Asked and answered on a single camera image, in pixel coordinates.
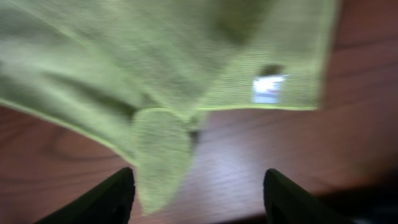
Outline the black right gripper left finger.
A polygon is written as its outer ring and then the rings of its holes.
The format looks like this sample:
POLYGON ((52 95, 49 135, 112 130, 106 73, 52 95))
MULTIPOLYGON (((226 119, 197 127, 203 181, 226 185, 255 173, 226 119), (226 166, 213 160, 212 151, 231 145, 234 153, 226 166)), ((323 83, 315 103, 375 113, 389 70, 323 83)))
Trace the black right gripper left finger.
POLYGON ((133 171, 125 167, 36 224, 128 224, 135 192, 133 171))

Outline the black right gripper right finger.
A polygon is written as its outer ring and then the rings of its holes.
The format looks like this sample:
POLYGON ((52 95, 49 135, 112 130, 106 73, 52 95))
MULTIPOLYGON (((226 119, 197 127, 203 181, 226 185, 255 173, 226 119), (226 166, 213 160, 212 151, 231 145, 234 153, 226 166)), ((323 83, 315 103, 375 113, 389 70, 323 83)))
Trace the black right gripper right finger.
POLYGON ((269 224, 351 224, 276 169, 266 171, 263 186, 269 224))

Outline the light green microfiber cloth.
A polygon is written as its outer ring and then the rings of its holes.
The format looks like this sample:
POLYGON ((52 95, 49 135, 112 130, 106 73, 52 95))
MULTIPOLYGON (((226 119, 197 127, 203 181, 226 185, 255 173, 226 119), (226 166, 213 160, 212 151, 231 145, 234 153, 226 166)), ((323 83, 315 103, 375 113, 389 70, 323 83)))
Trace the light green microfiber cloth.
POLYGON ((136 167, 145 214, 174 198, 210 111, 315 110, 336 0, 7 0, 1 104, 136 167))

